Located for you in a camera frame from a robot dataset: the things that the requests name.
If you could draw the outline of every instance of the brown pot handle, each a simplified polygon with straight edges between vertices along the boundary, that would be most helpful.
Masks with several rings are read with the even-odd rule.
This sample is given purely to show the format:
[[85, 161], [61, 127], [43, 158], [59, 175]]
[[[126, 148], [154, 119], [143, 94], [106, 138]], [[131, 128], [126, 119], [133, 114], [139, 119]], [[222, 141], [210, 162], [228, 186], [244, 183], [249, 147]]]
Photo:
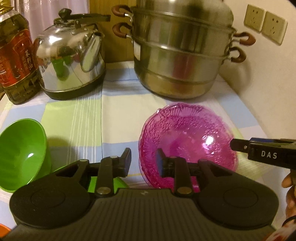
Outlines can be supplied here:
[[115, 16], [118, 16], [118, 17], [125, 17], [125, 14], [124, 12], [121, 12], [120, 9], [123, 8], [124, 10], [126, 11], [129, 11], [131, 13], [131, 9], [129, 8], [129, 6], [127, 5], [123, 5], [123, 4], [119, 4], [119, 5], [115, 5], [111, 8], [111, 11], [113, 12], [113, 14]]
[[114, 33], [116, 36], [118, 36], [118, 37], [120, 37], [120, 38], [124, 38], [124, 39], [126, 39], [127, 36], [129, 37], [129, 35], [127, 35], [126, 33], [123, 33], [123, 32], [120, 31], [120, 28], [121, 28], [122, 26], [126, 27], [127, 29], [131, 29], [131, 26], [128, 25], [128, 23], [126, 23], [126, 22], [121, 22], [121, 23], [117, 23], [117, 24], [115, 24], [115, 25], [112, 27], [112, 30], [113, 30], [113, 33]]
[[239, 56], [237, 58], [231, 57], [231, 62], [235, 62], [235, 63], [244, 62], [246, 60], [246, 58], [247, 58], [245, 52], [242, 51], [242, 49], [239, 48], [239, 47], [231, 47], [231, 48], [229, 48], [229, 52], [235, 51], [235, 50], [237, 50], [239, 52]]
[[248, 33], [248, 32], [235, 33], [233, 35], [233, 37], [248, 37], [248, 39], [240, 39], [239, 40], [239, 43], [241, 45], [251, 46], [256, 42], [255, 37], [252, 34]]

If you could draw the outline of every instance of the black wristband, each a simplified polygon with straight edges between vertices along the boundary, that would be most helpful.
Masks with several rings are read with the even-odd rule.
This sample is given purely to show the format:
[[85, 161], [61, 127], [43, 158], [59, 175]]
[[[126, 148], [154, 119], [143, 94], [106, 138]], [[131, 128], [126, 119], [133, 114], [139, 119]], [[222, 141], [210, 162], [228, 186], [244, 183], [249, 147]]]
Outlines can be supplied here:
[[286, 220], [284, 221], [284, 223], [283, 223], [282, 226], [284, 226], [285, 224], [287, 224], [288, 222], [290, 222], [290, 221], [292, 221], [292, 220], [296, 220], [296, 215], [295, 215], [295, 216], [292, 216], [292, 217], [290, 217], [290, 218], [288, 218], [288, 219], [286, 219]]

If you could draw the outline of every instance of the wooden panel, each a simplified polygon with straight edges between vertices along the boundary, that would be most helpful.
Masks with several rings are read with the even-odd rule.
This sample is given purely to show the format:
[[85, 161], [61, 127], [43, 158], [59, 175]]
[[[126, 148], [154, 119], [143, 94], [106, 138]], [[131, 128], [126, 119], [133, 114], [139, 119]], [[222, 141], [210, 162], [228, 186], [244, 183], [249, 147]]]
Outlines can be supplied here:
[[119, 22], [129, 22], [129, 18], [120, 18], [111, 12], [111, 7], [117, 4], [126, 4], [135, 6], [136, 0], [89, 0], [89, 9], [91, 13], [110, 14], [111, 21], [109, 23], [100, 23], [105, 34], [105, 61], [107, 63], [133, 60], [133, 46], [129, 38], [123, 39], [115, 36], [112, 31], [114, 24]]

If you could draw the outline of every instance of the green square on tablecloth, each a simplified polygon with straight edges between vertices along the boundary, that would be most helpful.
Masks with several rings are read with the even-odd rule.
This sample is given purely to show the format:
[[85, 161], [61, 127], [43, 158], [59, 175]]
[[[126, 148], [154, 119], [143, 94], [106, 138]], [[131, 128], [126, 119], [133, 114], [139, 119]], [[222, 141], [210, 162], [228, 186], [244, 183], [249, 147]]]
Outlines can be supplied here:
[[50, 146], [101, 146], [101, 99], [47, 103], [41, 124]]

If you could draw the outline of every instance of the red bottle label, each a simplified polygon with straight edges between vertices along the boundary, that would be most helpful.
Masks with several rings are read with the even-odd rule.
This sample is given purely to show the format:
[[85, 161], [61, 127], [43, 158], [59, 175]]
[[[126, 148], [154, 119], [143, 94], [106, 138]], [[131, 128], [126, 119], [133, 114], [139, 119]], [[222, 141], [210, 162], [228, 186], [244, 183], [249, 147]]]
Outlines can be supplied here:
[[34, 72], [32, 46], [30, 32], [25, 29], [0, 48], [0, 83], [3, 87], [12, 86]]

